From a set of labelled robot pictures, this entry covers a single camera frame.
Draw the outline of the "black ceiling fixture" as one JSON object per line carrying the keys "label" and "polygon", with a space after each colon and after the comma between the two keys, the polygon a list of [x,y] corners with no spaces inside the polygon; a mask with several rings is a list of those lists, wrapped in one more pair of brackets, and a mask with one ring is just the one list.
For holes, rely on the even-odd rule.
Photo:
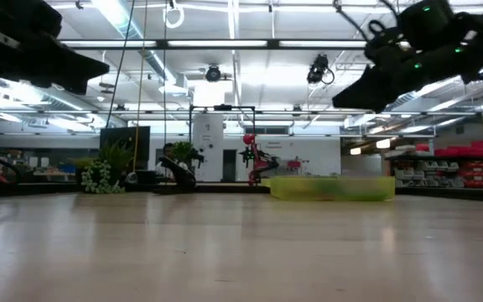
{"label": "black ceiling fixture", "polygon": [[483,70],[463,74],[461,79],[465,85],[471,82],[483,81]]}

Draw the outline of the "white column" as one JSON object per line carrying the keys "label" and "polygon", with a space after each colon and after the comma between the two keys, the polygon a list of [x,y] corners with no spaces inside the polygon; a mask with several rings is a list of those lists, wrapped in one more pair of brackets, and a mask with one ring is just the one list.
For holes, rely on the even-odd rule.
{"label": "white column", "polygon": [[219,182],[223,177],[223,116],[200,113],[193,120],[193,145],[204,157],[197,165],[198,181]]}

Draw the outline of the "black low platform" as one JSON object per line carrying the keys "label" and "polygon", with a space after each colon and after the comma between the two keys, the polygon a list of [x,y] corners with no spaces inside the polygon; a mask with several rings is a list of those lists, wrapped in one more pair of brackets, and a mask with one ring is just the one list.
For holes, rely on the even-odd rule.
{"label": "black low platform", "polygon": [[183,187],[174,184],[153,185],[150,189],[154,194],[269,194],[266,186],[250,186],[245,183],[199,183],[195,187]]}

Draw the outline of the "red robot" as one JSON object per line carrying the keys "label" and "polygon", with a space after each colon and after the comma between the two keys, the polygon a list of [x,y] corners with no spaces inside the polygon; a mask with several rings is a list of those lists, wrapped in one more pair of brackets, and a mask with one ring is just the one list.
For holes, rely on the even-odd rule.
{"label": "red robot", "polygon": [[255,134],[245,134],[242,141],[246,145],[245,150],[240,152],[242,162],[247,168],[252,163],[252,170],[248,173],[248,184],[256,186],[261,183],[263,172],[276,169],[279,166],[278,157],[259,149]]}

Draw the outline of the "shelf with red bins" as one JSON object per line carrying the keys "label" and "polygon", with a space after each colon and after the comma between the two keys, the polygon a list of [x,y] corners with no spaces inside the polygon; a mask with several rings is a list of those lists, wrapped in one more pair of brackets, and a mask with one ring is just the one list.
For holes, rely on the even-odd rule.
{"label": "shelf with red bins", "polygon": [[385,160],[397,188],[483,189],[483,141],[444,148],[431,143],[402,146]]}

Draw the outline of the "small bushy green plant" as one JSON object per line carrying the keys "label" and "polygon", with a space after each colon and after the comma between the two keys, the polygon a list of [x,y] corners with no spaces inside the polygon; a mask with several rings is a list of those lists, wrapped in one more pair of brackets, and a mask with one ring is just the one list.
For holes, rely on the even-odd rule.
{"label": "small bushy green plant", "polygon": [[176,142],[171,148],[172,159],[190,164],[193,160],[201,161],[203,157],[191,142]]}

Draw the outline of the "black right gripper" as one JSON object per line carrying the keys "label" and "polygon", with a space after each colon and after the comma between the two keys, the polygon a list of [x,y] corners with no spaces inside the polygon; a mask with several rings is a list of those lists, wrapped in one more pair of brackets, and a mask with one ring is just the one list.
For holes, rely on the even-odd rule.
{"label": "black right gripper", "polygon": [[393,86],[426,86],[443,79],[443,56],[396,55],[386,61],[386,72],[366,66],[361,77],[332,98],[336,108],[382,112],[397,99]]}

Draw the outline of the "seated person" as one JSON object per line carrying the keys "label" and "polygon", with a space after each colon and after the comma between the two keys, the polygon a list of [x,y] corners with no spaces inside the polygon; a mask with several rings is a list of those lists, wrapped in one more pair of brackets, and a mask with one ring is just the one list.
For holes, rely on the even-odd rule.
{"label": "seated person", "polygon": [[[174,145],[172,143],[166,143],[163,146],[163,157],[170,159],[174,163],[178,164],[179,161],[174,157],[173,147]],[[172,180],[174,178],[172,171],[168,168],[163,167],[160,161],[156,163],[155,170],[157,173],[162,174],[166,179]]]}

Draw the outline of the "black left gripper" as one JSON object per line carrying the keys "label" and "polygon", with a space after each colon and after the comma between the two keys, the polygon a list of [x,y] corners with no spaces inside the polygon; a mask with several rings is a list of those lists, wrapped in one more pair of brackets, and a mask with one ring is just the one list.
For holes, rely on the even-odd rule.
{"label": "black left gripper", "polygon": [[0,78],[85,95],[88,80],[105,75],[110,66],[61,45],[60,31],[59,25],[0,25]]}

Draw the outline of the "long white light strip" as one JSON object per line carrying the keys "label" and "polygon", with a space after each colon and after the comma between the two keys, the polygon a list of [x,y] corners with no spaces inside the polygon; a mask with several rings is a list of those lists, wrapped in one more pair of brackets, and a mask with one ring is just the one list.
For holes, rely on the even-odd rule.
{"label": "long white light strip", "polygon": [[169,47],[266,47],[266,40],[170,40]]}
{"label": "long white light strip", "polygon": [[364,48],[366,43],[357,40],[280,40],[279,45],[294,48]]}

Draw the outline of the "pale green succulent plant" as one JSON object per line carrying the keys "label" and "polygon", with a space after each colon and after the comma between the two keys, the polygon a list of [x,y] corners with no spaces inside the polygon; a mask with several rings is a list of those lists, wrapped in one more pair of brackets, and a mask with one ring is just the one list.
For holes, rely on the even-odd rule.
{"label": "pale green succulent plant", "polygon": [[122,172],[114,169],[107,161],[96,160],[87,165],[80,173],[80,187],[90,194],[124,193]]}

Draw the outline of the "lime green plastic bin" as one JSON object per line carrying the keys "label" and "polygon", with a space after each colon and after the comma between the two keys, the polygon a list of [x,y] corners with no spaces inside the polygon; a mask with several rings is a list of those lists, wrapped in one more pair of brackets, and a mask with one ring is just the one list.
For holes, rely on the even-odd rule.
{"label": "lime green plastic bin", "polygon": [[385,201],[395,196],[391,176],[275,176],[262,185],[280,200]]}

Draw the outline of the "short white light strip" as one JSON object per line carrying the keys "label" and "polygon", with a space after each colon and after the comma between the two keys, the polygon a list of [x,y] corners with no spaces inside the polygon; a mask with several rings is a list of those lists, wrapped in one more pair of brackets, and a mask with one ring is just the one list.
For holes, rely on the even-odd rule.
{"label": "short white light strip", "polygon": [[157,43],[155,41],[142,41],[142,40],[62,40],[62,44],[66,44],[70,47],[99,47],[99,48],[110,48],[110,47],[122,47],[126,45],[127,47],[156,47]]}

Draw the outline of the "black monitor screen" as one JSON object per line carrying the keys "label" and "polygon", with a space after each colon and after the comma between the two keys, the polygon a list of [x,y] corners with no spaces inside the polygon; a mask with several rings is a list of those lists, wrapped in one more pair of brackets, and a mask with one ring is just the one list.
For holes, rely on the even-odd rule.
{"label": "black monitor screen", "polygon": [[104,142],[128,142],[133,148],[133,160],[127,170],[146,169],[149,161],[150,127],[126,127],[102,129],[100,148]]}

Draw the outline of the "thin black metal frame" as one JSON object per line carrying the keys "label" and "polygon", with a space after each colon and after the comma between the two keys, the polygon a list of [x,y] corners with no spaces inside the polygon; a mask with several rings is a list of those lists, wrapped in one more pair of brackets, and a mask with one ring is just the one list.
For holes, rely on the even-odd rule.
{"label": "thin black metal frame", "polygon": [[[200,114],[200,113],[207,113],[207,112],[212,113],[212,114],[220,114],[220,115],[223,116],[223,128],[225,130],[226,129],[225,115],[227,115],[227,116],[243,115],[244,111],[246,111],[246,110],[251,110],[252,113],[253,113],[253,116],[256,116],[256,109],[255,109],[254,106],[232,106],[232,105],[226,105],[226,104],[212,105],[212,106],[190,105],[190,108],[189,108],[189,141],[193,144],[193,120],[194,120],[195,115]],[[197,165],[199,165],[203,161],[203,159],[201,161],[197,160],[195,170],[197,168]]]}

